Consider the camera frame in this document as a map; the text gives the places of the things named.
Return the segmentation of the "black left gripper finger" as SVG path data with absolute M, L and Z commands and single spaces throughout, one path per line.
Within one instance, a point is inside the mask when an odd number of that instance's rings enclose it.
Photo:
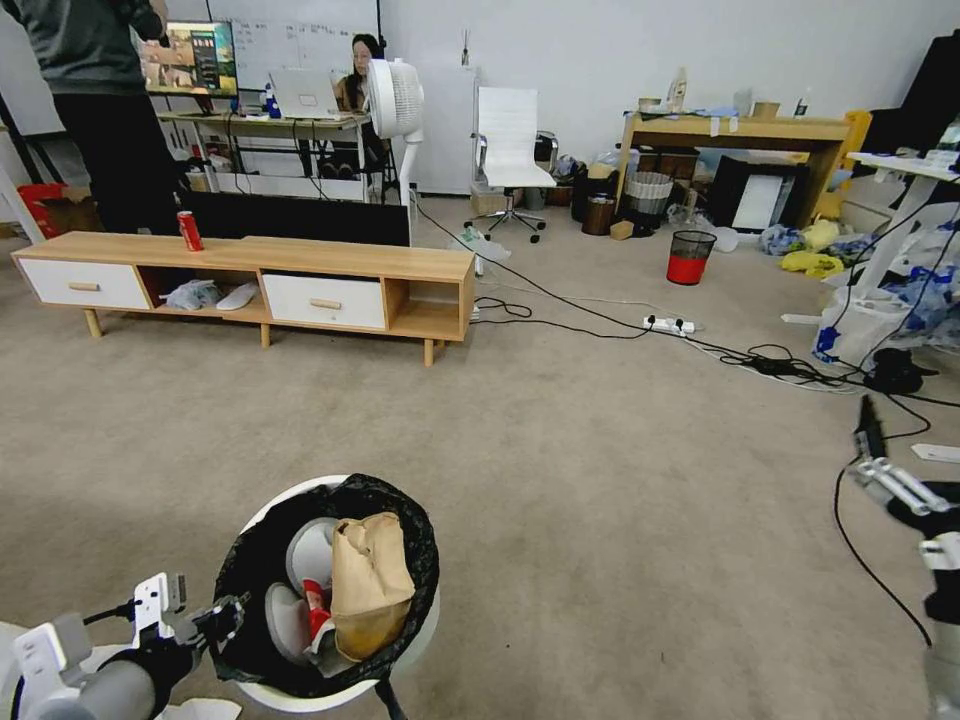
M 231 640 L 240 630 L 245 617 L 245 607 L 250 593 L 225 595 L 218 598 L 212 607 L 212 636 L 215 640 Z

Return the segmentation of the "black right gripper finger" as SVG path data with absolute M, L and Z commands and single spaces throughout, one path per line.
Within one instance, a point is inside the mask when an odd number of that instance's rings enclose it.
M 951 503 L 886 455 L 880 419 L 873 401 L 863 396 L 853 431 L 856 456 L 847 477 L 876 504 L 887 508 L 896 502 L 913 516 L 931 516 L 951 510 Z

